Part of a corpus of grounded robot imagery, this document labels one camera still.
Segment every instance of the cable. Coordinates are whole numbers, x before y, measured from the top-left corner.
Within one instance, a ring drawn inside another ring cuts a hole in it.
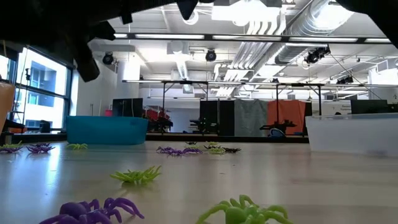
[[[330,54],[331,57],[333,57],[333,59],[335,59],[335,61],[344,69],[344,71],[346,71],[346,73],[349,74],[349,71],[342,65],[340,64],[340,62],[332,55]],[[376,97],[378,97],[380,100],[382,100],[382,98],[380,98],[380,96],[378,96],[377,94],[375,94],[372,90],[370,90],[368,87],[364,86],[364,84],[362,84],[357,78],[355,78],[353,75],[351,75],[351,77],[353,77],[357,82],[359,82],[359,84],[363,85],[363,87],[365,87],[365,89],[367,89],[369,92],[371,92],[373,95],[375,95]]]

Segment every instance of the blue plastic bin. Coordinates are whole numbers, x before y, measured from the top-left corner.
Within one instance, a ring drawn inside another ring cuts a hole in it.
[[[71,144],[142,144],[147,127],[142,118],[67,116],[67,139]]]

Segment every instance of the stage light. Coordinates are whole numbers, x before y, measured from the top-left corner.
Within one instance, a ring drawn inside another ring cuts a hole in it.
[[[105,65],[112,65],[113,61],[114,61],[113,52],[105,52],[105,56],[104,58],[102,58],[102,62]]]
[[[214,50],[208,50],[206,54],[206,61],[214,62],[217,58],[217,54]]]

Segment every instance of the light wood floor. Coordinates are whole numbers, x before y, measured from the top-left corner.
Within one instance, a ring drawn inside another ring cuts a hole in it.
[[[294,223],[396,223],[398,160],[352,154],[310,153],[308,144],[238,144],[236,155],[167,157],[158,146],[89,146],[86,151],[56,149],[45,155],[0,155],[0,223],[38,223],[61,204],[126,197],[145,220],[125,223],[194,223],[212,205],[239,194],[258,204],[284,205]],[[109,177],[116,170],[162,165],[147,187],[128,187]],[[223,214],[209,223],[224,223]]]

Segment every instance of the ceiling light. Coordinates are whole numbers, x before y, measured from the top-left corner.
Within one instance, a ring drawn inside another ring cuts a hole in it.
[[[196,35],[196,34],[136,34],[137,39],[201,39],[205,38],[204,35]]]
[[[260,35],[213,35],[214,40],[242,40],[242,41],[280,41],[281,37],[269,37]]]
[[[328,44],[286,43],[288,47],[327,47]]]
[[[127,38],[127,34],[114,34],[116,38]]]
[[[345,38],[345,37],[291,37],[289,41],[293,42],[356,42],[358,38]]]
[[[243,85],[244,82],[208,82],[209,84],[222,84],[222,85]]]
[[[123,80],[123,82],[129,83],[162,83],[160,80]]]
[[[387,38],[367,38],[365,43],[391,43]]]

